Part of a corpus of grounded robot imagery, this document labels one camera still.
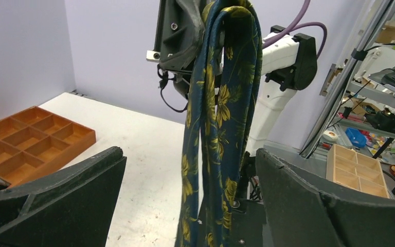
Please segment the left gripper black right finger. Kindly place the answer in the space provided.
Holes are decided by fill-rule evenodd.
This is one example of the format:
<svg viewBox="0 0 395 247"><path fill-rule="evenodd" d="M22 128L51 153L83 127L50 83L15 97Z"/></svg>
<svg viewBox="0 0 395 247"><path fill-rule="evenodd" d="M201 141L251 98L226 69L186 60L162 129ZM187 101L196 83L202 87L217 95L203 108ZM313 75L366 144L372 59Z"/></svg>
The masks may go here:
<svg viewBox="0 0 395 247"><path fill-rule="evenodd" d="M274 246L395 246L395 200L338 185L263 148L255 165Z"/></svg>

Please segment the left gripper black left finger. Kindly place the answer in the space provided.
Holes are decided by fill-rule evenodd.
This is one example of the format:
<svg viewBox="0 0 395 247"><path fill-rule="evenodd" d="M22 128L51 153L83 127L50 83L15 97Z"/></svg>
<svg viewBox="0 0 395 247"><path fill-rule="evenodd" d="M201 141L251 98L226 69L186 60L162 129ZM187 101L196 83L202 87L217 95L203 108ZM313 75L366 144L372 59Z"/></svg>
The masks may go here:
<svg viewBox="0 0 395 247"><path fill-rule="evenodd" d="M127 159L110 147L0 191L0 246L105 246Z"/></svg>

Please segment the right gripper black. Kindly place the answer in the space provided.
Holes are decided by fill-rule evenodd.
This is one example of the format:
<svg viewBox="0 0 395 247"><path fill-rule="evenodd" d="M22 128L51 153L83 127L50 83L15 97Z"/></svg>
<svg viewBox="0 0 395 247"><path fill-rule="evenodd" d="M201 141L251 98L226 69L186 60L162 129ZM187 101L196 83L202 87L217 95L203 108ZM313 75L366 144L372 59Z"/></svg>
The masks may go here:
<svg viewBox="0 0 395 247"><path fill-rule="evenodd" d="M205 25L204 1L161 0L159 2L154 51L159 68L174 75L177 92L188 98L194 61L202 45Z"/></svg>

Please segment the orange wooden compartment tray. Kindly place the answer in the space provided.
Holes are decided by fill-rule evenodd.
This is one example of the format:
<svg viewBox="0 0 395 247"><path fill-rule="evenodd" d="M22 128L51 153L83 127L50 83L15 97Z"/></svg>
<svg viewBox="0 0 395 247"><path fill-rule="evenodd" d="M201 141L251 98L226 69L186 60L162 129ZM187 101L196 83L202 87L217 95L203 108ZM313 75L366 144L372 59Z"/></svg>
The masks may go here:
<svg viewBox="0 0 395 247"><path fill-rule="evenodd" d="M95 130L39 107L0 120L0 179L19 186L54 173L96 143Z"/></svg>

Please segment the blue yellow floral tie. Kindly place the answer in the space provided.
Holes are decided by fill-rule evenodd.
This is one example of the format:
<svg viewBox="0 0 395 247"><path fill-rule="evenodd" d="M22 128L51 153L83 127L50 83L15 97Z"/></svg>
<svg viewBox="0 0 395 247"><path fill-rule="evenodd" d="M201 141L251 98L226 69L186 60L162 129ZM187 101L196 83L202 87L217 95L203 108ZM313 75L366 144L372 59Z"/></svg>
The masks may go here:
<svg viewBox="0 0 395 247"><path fill-rule="evenodd" d="M232 209L262 72L262 33L249 1L213 1L194 63L182 150L176 246L228 246Z"/></svg>

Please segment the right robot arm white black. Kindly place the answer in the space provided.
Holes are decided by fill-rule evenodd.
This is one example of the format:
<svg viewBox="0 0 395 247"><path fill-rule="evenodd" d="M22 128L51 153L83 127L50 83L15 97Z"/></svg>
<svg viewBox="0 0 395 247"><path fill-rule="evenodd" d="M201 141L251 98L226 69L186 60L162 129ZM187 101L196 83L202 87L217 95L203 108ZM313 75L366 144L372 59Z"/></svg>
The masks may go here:
<svg viewBox="0 0 395 247"><path fill-rule="evenodd" d="M264 146L287 103L298 91L306 89L317 73L321 48L316 47L314 37L290 34L304 27L301 19L309 4L303 3L287 28L275 25L263 40L265 83L258 96L246 147L251 157ZM205 6L206 1L160 1L154 48L146 55L148 61L157 63L160 88L172 81L184 98L188 97L192 66L202 43L201 15Z"/></svg>

